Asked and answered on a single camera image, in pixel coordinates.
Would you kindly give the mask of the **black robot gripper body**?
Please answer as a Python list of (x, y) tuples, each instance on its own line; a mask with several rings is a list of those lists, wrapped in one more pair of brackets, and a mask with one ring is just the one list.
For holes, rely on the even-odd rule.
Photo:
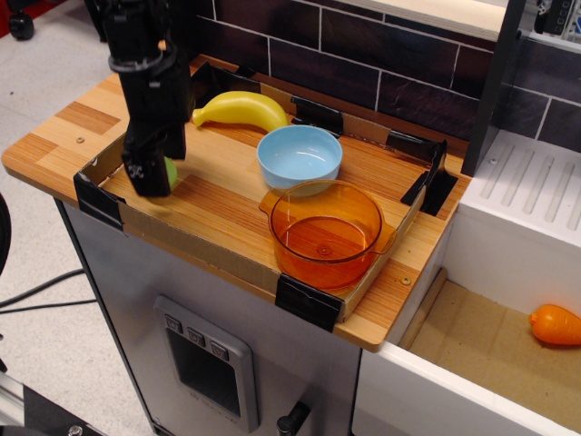
[(167, 1), (87, 1), (135, 132), (181, 131), (192, 113), (190, 67), (172, 40)]

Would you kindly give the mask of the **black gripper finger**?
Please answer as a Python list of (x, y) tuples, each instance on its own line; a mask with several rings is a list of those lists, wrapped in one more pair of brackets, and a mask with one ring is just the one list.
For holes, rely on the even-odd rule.
[(186, 158), (185, 125), (173, 124), (165, 129), (164, 156), (170, 159)]
[(129, 124), (123, 139), (123, 165), (134, 190), (144, 197), (171, 193), (165, 162), (167, 133), (144, 124)]

